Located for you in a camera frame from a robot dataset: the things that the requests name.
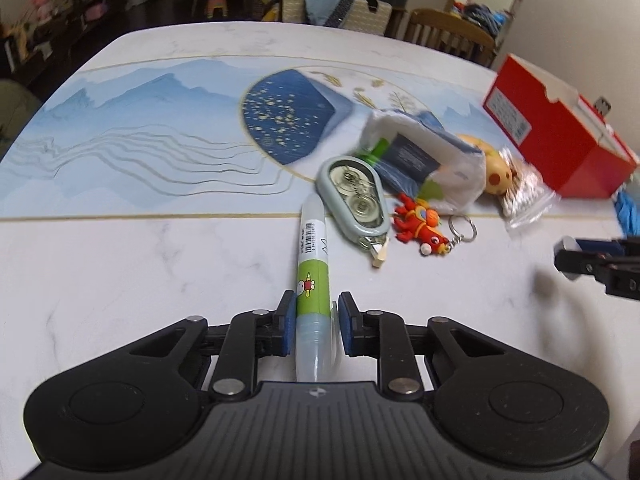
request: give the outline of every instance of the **red box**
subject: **red box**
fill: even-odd
[[[484,109],[563,197],[608,198],[638,166],[575,88],[516,56],[505,60]]]

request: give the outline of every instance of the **chair backrest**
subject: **chair backrest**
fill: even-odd
[[[436,9],[415,9],[404,40],[487,66],[495,41],[480,27]]]

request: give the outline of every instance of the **gold line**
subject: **gold line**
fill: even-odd
[[[327,218],[332,218],[331,213],[327,213]],[[469,218],[479,219],[499,219],[502,217],[495,213],[469,213]],[[149,213],[139,215],[86,215],[86,216],[25,216],[25,217],[7,217],[0,218],[0,224],[11,222],[60,222],[60,221],[73,221],[73,220],[172,220],[172,219],[191,219],[191,218],[300,218],[300,213]],[[580,216],[577,214],[572,215],[544,215],[542,218],[548,220],[583,220],[583,221],[610,221],[616,218],[607,216]]]
[[[184,213],[184,214],[140,214],[140,215],[87,215],[87,216],[25,216],[0,218],[0,223],[9,222],[59,222],[65,220],[167,220],[180,218],[300,218],[300,213]]]
[[[104,70],[107,68],[119,68],[121,66],[129,66],[129,65],[136,65],[136,64],[142,64],[142,63],[153,63],[155,61],[172,61],[172,60],[187,60],[187,59],[216,59],[218,57],[238,57],[241,59],[246,59],[246,58],[252,58],[252,57],[280,57],[282,59],[303,59],[303,60],[307,60],[307,61],[324,61],[327,63],[340,63],[340,64],[344,64],[344,65],[353,65],[353,66],[363,66],[365,68],[373,68],[373,69],[377,69],[377,70],[386,70],[388,72],[395,72],[398,74],[405,74],[405,75],[412,75],[412,76],[418,76],[421,78],[427,78],[427,79],[433,79],[434,81],[439,81],[442,83],[447,83],[450,84],[452,86],[459,86],[460,88],[466,88],[467,90],[472,90],[474,92],[478,92],[478,90],[476,88],[472,88],[470,86],[464,86],[458,83],[450,83],[448,81],[444,81],[443,79],[436,79],[432,76],[429,75],[421,75],[421,74],[417,74],[415,72],[405,72],[404,70],[395,70],[393,68],[383,68],[380,66],[373,66],[373,65],[366,65],[363,63],[354,63],[351,61],[338,61],[335,59],[322,59],[319,57],[305,57],[305,56],[282,56],[281,54],[253,54],[250,56],[240,56],[239,54],[199,54],[198,56],[180,56],[180,57],[158,57],[156,59],[147,59],[147,60],[142,60],[142,61],[129,61],[126,63],[116,63],[113,65],[106,65],[106,66],[101,66],[99,68],[88,68],[87,70],[78,70],[76,73],[77,74],[88,74],[91,72],[97,72],[98,70]],[[285,69],[280,69],[277,72],[281,72],[282,70],[288,70],[287,68]]]

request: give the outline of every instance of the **circular blue pattern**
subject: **circular blue pattern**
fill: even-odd
[[[261,79],[242,102],[247,131],[280,164],[309,155],[334,114],[334,106],[297,70]]]

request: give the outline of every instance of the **dark floor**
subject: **dark floor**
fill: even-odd
[[[192,3],[193,0],[151,0],[113,16],[83,36],[73,46],[65,62],[47,68],[29,89],[41,101],[46,101],[84,63],[123,34],[144,28],[192,23]]]

